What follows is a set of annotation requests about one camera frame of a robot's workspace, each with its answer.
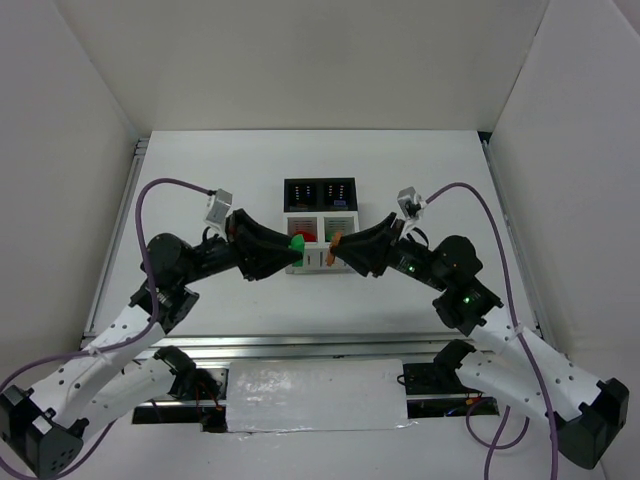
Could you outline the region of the green lego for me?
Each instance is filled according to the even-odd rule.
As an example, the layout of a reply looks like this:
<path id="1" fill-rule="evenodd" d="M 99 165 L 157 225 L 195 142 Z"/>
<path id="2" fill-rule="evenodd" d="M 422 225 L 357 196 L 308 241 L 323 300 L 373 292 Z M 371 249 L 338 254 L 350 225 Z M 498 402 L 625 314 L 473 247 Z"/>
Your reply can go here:
<path id="1" fill-rule="evenodd" d="M 289 248 L 297 253 L 296 260 L 291 264 L 292 267 L 302 267 L 305 256 L 305 239 L 302 234 L 295 234 L 291 237 Z"/>

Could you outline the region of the red ridged lego brick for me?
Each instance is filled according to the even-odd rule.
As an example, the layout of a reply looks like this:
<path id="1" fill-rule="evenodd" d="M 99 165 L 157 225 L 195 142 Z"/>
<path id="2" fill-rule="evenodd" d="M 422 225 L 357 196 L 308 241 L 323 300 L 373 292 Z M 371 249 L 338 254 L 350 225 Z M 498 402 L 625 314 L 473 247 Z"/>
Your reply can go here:
<path id="1" fill-rule="evenodd" d="M 295 236 L 300 236 L 306 243 L 314 243 L 317 241 L 316 235 L 307 231 L 297 231 Z"/>

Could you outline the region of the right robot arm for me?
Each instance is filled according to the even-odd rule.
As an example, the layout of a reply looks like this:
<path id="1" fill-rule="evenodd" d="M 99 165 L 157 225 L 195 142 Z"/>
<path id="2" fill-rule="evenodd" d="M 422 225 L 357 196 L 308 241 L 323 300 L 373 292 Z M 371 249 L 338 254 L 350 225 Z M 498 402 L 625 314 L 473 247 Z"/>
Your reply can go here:
<path id="1" fill-rule="evenodd" d="M 367 230 L 336 235 L 330 252 L 363 276 L 392 268 L 439 291 L 433 302 L 438 317 L 464 338 L 445 347 L 437 363 L 463 386 L 531 420 L 553 420 L 559 453 L 581 468 L 594 468 L 626 423 L 628 388 L 581 369 L 515 322 L 477 278 L 482 263 L 468 238 L 448 236 L 429 248 L 404 237 L 403 227 L 390 214 Z"/>

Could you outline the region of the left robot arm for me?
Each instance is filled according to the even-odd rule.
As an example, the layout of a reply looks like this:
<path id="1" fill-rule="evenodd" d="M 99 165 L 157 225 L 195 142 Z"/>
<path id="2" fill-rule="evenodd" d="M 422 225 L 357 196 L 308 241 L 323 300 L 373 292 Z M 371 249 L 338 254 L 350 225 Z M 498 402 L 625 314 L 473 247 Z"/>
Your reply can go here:
<path id="1" fill-rule="evenodd" d="M 189 284 L 236 268 L 249 281 L 302 260 L 304 239 L 270 230 L 236 210 L 225 234 L 191 246 L 162 233 L 146 252 L 155 284 L 142 284 L 100 335 L 45 379 L 1 394 L 1 438 L 38 479 L 78 466 L 85 442 L 139 404 L 159 396 L 215 399 L 216 380 L 175 346 L 138 361 L 190 313 L 199 296 Z"/>

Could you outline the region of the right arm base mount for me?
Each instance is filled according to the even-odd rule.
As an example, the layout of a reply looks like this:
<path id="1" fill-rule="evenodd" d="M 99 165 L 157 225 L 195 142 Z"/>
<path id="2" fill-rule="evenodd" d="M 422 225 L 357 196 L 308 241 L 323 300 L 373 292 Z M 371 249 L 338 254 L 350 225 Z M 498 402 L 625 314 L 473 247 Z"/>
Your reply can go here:
<path id="1" fill-rule="evenodd" d="M 404 364 L 396 381 L 405 390 L 410 419 L 465 416 L 484 398 L 481 392 L 463 386 L 452 370 L 437 363 Z"/>

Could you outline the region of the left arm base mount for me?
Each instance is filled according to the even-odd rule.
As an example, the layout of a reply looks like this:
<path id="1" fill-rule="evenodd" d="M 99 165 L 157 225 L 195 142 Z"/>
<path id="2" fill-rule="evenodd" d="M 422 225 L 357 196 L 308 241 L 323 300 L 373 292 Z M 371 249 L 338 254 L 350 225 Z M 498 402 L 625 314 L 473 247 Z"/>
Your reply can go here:
<path id="1" fill-rule="evenodd" d="M 211 400 L 216 411 L 222 411 L 219 403 L 220 386 L 211 374 L 202 368 L 195 366 L 171 367 L 170 373 L 174 376 L 168 395 L 180 401 L 194 401 L 196 411 L 201 412 L 201 401 Z"/>

